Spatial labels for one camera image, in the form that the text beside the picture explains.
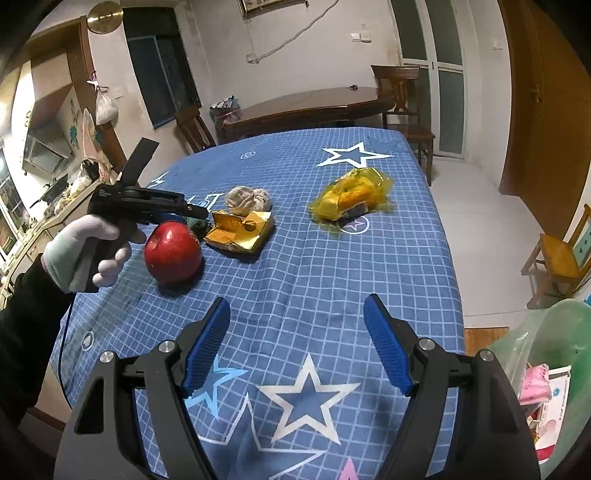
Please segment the checkered tablecloth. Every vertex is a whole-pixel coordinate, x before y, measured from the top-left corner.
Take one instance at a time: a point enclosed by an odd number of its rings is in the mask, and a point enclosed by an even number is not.
[[[353,166],[395,179],[391,211],[340,226],[314,223],[307,205]],[[204,245],[203,277],[187,294],[163,293],[140,248],[113,288],[78,295],[62,375],[76,401],[99,354],[149,351],[200,320],[217,296],[232,323],[206,385],[187,400],[220,480],[370,480],[404,415],[362,317],[368,294],[450,351],[464,348],[452,258],[425,178],[404,138],[370,128],[313,129],[242,140],[191,155],[150,187],[223,208],[236,185],[262,187],[277,227],[241,261]],[[57,367],[61,333],[51,364]],[[450,392],[431,472],[449,448]],[[137,394],[150,466],[165,474],[147,399]]]

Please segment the barcode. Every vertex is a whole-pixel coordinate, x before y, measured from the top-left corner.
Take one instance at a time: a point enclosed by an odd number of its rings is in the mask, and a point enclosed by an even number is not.
[[[368,205],[365,202],[353,205],[350,209],[344,210],[340,213],[341,218],[353,219],[369,213]]]

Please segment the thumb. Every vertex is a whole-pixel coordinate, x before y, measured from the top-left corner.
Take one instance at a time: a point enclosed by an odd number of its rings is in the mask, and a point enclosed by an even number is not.
[[[87,238],[98,238],[99,240],[117,240],[119,228],[107,222],[98,215],[85,215],[68,225],[70,233],[78,241],[83,242]]]

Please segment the black sleeve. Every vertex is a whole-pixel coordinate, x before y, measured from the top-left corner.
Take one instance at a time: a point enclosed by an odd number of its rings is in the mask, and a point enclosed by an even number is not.
[[[18,276],[0,312],[0,408],[18,424],[37,403],[60,320],[73,300],[41,265],[41,255]]]

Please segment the small yellow chair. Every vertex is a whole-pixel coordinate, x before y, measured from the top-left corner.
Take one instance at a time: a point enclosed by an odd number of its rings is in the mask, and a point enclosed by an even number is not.
[[[527,303],[529,309],[536,308],[540,299],[545,295],[559,298],[570,297],[591,269],[591,257],[589,256],[591,225],[588,225],[583,233],[589,218],[591,218],[591,207],[585,204],[583,217],[568,242],[545,233],[540,235],[540,241],[521,269],[521,274],[528,275],[533,264],[541,264],[545,265],[548,276]],[[538,259],[540,253],[542,253],[543,260]],[[560,292],[558,284],[567,286],[565,293]],[[554,292],[547,291],[550,287],[554,289]]]

